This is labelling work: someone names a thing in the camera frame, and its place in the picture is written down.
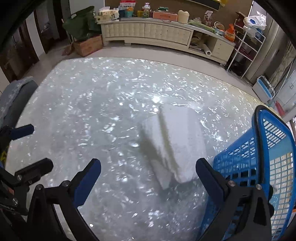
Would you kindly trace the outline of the blue plastic basket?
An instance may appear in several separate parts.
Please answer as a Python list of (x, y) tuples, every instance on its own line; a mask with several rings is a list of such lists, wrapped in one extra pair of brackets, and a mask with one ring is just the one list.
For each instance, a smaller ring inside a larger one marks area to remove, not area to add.
[(198, 240), (295, 240), (295, 141), (270, 109), (209, 163), (227, 182), (223, 206), (208, 198)]

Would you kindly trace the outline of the white sponge block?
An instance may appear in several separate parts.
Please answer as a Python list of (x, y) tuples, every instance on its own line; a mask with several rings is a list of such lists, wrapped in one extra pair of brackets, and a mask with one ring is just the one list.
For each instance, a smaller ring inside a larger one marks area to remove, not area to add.
[(161, 106), (140, 126), (140, 149), (163, 190), (172, 181), (182, 184), (196, 179), (196, 161), (206, 156), (197, 113), (189, 107)]

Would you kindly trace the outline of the grey chair with lace cover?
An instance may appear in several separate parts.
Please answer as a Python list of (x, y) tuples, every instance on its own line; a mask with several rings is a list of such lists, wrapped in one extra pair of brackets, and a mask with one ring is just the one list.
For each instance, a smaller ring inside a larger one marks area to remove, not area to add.
[(11, 82), (1, 94), (1, 128), (14, 128), (25, 106), (38, 88), (34, 78), (29, 76)]

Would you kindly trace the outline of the white blue storage box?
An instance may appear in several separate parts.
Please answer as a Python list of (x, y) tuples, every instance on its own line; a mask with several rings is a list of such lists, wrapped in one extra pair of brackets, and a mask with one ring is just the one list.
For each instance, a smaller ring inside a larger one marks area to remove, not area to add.
[(275, 91), (265, 76), (260, 75), (257, 78), (252, 90), (264, 104), (270, 105), (272, 103)]

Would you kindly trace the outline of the cardboard box on floor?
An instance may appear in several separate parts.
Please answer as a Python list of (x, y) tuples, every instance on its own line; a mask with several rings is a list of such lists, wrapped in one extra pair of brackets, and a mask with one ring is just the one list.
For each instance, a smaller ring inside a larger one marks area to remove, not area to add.
[(102, 48), (103, 48), (102, 35), (89, 38), (85, 41), (74, 42), (75, 52), (82, 57), (88, 56)]

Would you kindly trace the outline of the green bag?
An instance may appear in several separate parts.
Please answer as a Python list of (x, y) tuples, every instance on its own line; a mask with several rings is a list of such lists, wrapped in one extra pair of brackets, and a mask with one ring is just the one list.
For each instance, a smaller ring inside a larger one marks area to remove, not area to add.
[(101, 27), (96, 23), (94, 6), (73, 13), (63, 23), (63, 28), (78, 41), (101, 35)]

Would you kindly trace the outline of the white paper roll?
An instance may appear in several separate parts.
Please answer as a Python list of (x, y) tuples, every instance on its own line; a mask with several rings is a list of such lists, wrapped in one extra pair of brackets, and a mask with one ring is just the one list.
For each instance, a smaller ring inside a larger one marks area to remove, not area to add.
[(211, 50), (208, 48), (208, 46), (206, 44), (202, 44), (201, 45), (201, 48), (204, 50), (205, 54), (207, 56), (211, 56), (212, 55), (212, 52)]

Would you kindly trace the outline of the white metal shelf rack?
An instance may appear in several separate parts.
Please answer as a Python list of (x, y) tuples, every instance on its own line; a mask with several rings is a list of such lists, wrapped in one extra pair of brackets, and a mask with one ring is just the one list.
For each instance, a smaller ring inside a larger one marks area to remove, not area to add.
[(235, 47), (226, 64), (226, 70), (243, 78), (261, 50), (266, 37), (260, 29), (247, 28), (243, 20), (234, 22)]

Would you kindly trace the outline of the cream tv cabinet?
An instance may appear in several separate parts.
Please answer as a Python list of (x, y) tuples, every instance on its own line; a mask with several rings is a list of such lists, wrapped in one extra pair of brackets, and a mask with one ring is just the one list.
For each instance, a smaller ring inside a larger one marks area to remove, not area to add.
[[(101, 23), (104, 44), (123, 41), (125, 44), (142, 44), (170, 48), (208, 58), (225, 65), (234, 43), (201, 27), (157, 19), (122, 18)], [(206, 44), (212, 55), (201, 48)]]

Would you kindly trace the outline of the tissue box on cabinet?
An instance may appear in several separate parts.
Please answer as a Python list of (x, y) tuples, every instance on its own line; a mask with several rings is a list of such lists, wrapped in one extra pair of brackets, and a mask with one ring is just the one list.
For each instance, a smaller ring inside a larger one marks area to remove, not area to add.
[(119, 10), (118, 9), (110, 9), (110, 7), (103, 7), (98, 11), (98, 14), (95, 16), (95, 22), (97, 24), (103, 22), (109, 22), (113, 20), (119, 19)]

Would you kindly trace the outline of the orange bag on cabinet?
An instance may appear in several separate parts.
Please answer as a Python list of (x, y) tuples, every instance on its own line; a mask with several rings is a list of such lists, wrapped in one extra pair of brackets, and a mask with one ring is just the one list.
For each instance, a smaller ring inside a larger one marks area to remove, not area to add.
[(224, 37), (230, 42), (235, 41), (235, 29), (233, 24), (230, 24), (229, 28), (224, 32)]

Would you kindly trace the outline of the silver standing air conditioner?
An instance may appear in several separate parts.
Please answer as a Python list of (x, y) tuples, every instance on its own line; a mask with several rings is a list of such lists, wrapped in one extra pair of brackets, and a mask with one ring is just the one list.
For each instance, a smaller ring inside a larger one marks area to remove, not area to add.
[(287, 66), (295, 58), (295, 48), (278, 23), (268, 17), (263, 31), (265, 41), (255, 60), (245, 74), (245, 78), (255, 84), (257, 78), (265, 76), (273, 86), (277, 85)]

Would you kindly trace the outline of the white plastic bag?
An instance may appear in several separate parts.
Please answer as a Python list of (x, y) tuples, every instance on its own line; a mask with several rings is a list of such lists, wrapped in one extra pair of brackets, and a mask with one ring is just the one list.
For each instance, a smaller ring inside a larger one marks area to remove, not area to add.
[(266, 27), (266, 16), (258, 13), (255, 16), (247, 16), (243, 20), (244, 25), (250, 29), (265, 30)]

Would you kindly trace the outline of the pink box on cabinet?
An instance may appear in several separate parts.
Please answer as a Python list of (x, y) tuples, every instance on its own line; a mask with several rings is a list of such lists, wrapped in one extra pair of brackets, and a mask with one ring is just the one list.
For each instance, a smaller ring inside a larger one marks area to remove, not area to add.
[(175, 13), (169, 13), (167, 11), (154, 11), (152, 14), (154, 19), (166, 20), (166, 21), (177, 21), (178, 15)]

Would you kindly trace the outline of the wall mounted television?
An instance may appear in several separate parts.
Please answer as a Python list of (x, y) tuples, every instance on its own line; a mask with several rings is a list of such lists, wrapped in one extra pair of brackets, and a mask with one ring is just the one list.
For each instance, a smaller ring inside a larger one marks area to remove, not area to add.
[(200, 4), (202, 6), (208, 7), (210, 9), (218, 11), (221, 7), (219, 1), (213, 1), (213, 0), (188, 0), (190, 2)]

